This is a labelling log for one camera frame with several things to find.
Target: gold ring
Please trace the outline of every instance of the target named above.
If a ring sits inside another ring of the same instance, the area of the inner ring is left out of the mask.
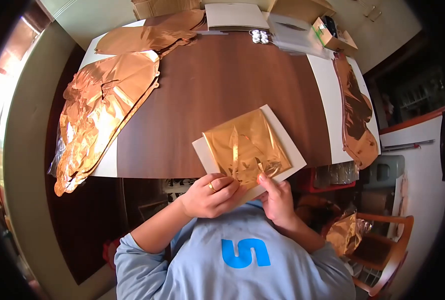
[[[209,188],[213,190],[213,192],[216,192],[216,190],[214,189],[214,187],[212,186],[212,183],[208,184]]]

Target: paper sheet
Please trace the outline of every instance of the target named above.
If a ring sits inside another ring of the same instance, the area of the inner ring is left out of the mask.
[[[297,149],[294,142],[291,140],[291,137],[288,135],[286,129],[282,126],[282,124],[279,122],[278,118],[274,114],[274,112],[271,110],[269,105],[264,105],[261,107],[261,110],[264,113],[264,116],[266,117],[267,121],[271,124],[272,128],[276,132],[277,136],[279,137],[279,141],[281,142],[286,155],[291,162],[292,168],[280,173],[279,175],[276,175],[273,180],[277,183],[280,183],[281,181],[285,180],[287,177],[291,176],[298,170],[302,169],[305,165],[307,165],[306,161],[304,160],[303,156]],[[193,147],[195,149],[195,152],[197,153],[197,156],[199,157],[204,170],[206,170],[207,174],[209,173],[219,173],[219,168],[215,164],[214,159],[211,155],[211,152],[209,150],[209,147],[207,146],[207,143],[204,139],[204,137],[201,137],[200,139],[194,141]],[[247,201],[250,201],[254,199],[255,197],[261,195],[264,193],[266,189],[262,187],[261,185],[257,185],[254,188],[247,191],[247,193],[243,196],[241,199],[240,205],[246,203]]]

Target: blue logo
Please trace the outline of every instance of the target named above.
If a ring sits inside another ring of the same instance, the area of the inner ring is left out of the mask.
[[[257,238],[242,239],[237,243],[239,256],[234,253],[234,244],[229,239],[222,239],[222,259],[233,268],[242,269],[249,266],[252,262],[251,248],[254,248],[257,265],[259,267],[270,266],[269,254],[267,253],[266,244]]]

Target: light blue t-shirt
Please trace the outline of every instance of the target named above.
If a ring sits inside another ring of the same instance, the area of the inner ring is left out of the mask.
[[[164,252],[149,254],[123,237],[114,258],[117,298],[355,299],[351,275],[329,243],[308,254],[252,204],[193,219],[171,253],[168,264]]]

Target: dark wood tabletop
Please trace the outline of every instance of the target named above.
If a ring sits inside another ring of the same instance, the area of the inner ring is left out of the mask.
[[[118,135],[118,177],[202,177],[192,142],[265,104],[309,167],[331,164],[326,116],[306,56],[254,44],[247,32],[198,35],[194,45],[165,56],[159,70],[159,87]]]

